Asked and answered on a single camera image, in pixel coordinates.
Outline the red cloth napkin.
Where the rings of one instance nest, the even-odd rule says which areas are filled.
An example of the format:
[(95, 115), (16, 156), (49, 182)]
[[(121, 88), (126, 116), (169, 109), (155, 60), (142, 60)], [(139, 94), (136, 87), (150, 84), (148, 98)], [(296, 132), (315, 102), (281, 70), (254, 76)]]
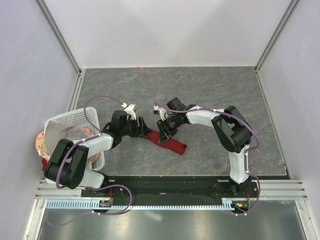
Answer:
[(159, 143), (159, 132), (151, 129), (150, 133), (148, 133), (147, 135), (143, 136), (143, 139), (149, 140), (152, 143), (154, 143), (155, 145), (164, 148), (164, 149), (169, 149), (172, 152), (175, 152), (179, 155), (183, 155), (187, 149), (187, 145), (184, 143), (181, 143), (175, 139), (168, 139), (167, 141), (163, 142), (163, 143)]

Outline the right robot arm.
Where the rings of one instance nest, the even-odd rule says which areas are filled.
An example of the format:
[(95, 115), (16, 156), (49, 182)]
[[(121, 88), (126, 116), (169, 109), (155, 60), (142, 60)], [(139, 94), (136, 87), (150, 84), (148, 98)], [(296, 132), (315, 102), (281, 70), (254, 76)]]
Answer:
[(235, 197), (247, 191), (249, 178), (245, 151), (249, 149), (252, 133), (250, 126), (234, 106), (225, 109), (202, 108), (195, 104), (185, 105), (177, 97), (169, 101), (167, 107), (155, 104), (153, 112), (160, 116), (157, 121), (159, 143), (172, 138), (184, 124), (202, 125), (215, 130), (221, 145), (228, 151), (230, 162), (229, 191)]

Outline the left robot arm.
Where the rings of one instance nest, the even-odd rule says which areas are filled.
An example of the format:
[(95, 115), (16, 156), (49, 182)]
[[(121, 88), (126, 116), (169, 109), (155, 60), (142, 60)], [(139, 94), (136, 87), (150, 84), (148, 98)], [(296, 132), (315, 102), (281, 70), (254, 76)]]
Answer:
[(134, 117), (124, 110), (116, 110), (101, 133), (78, 141), (59, 140), (44, 169), (44, 177), (56, 183), (57, 188), (88, 187), (104, 197), (110, 185), (104, 181), (102, 173), (89, 169), (89, 158), (115, 148), (123, 137), (142, 138), (150, 133), (142, 116)]

